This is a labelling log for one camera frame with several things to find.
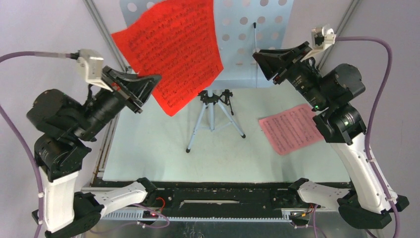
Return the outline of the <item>light blue music stand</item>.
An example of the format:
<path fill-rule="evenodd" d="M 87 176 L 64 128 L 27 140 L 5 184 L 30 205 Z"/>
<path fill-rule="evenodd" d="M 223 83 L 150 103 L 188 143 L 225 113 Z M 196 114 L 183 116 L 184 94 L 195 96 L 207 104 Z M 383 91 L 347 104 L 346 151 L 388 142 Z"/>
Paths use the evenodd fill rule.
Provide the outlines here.
<path fill-rule="evenodd" d="M 252 54 L 282 45 L 293 2 L 291 0 L 212 0 L 215 33 L 223 71 L 206 89 L 263 87 L 262 72 Z M 129 13 L 132 25 L 162 1 L 142 0 Z"/>

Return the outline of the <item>red sheet music page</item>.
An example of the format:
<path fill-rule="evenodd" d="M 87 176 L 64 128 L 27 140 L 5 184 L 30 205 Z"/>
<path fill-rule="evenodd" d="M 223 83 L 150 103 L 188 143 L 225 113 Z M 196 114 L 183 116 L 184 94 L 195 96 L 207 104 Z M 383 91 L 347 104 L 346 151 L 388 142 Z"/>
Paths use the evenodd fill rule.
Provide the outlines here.
<path fill-rule="evenodd" d="M 223 71 L 211 0 L 165 0 L 112 38 L 139 75 L 158 74 L 153 97 L 174 116 Z"/>

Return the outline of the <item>pink sheet music page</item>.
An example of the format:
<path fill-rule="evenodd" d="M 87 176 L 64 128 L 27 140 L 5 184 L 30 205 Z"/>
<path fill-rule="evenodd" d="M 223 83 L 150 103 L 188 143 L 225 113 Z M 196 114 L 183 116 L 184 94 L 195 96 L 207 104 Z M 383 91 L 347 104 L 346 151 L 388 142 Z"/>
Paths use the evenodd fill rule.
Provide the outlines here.
<path fill-rule="evenodd" d="M 310 105 L 301 104 L 260 119 L 259 125 L 274 151 L 287 155 L 323 140 L 313 121 L 315 115 Z"/>

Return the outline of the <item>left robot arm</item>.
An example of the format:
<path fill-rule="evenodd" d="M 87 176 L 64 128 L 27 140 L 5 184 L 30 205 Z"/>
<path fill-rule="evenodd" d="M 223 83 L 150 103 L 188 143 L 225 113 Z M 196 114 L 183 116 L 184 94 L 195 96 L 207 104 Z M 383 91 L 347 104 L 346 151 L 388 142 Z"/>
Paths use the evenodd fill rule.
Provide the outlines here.
<path fill-rule="evenodd" d="M 96 94 L 89 92 L 84 103 L 57 89 L 35 99 L 27 118 L 42 132 L 34 144 L 34 158 L 44 187 L 40 219 L 46 237 L 71 238 L 113 211 L 156 202 L 157 187 L 147 178 L 103 193 L 75 191 L 75 182 L 83 159 L 91 152 L 86 142 L 95 142 L 96 135 L 124 108 L 141 113 L 160 80 L 157 74 L 139 76 L 105 66 L 100 76 L 104 88 Z"/>

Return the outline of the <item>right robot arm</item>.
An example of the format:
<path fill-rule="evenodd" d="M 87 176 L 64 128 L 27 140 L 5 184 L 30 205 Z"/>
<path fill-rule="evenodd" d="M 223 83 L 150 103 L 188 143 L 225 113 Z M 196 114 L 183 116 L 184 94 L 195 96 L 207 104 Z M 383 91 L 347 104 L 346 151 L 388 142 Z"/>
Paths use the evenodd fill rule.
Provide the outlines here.
<path fill-rule="evenodd" d="M 288 81 L 312 106 L 317 130 L 338 154 L 353 186 L 338 189 L 301 178 L 289 187 L 288 201 L 294 207 L 311 203 L 335 210 L 356 229 L 383 229 L 391 213 L 403 211 L 409 201 L 393 191 L 365 147 L 367 127 L 350 104 L 366 89 L 362 75 L 347 63 L 321 75 L 310 51 L 304 42 L 291 49 L 260 50 L 253 58 L 267 80 Z"/>

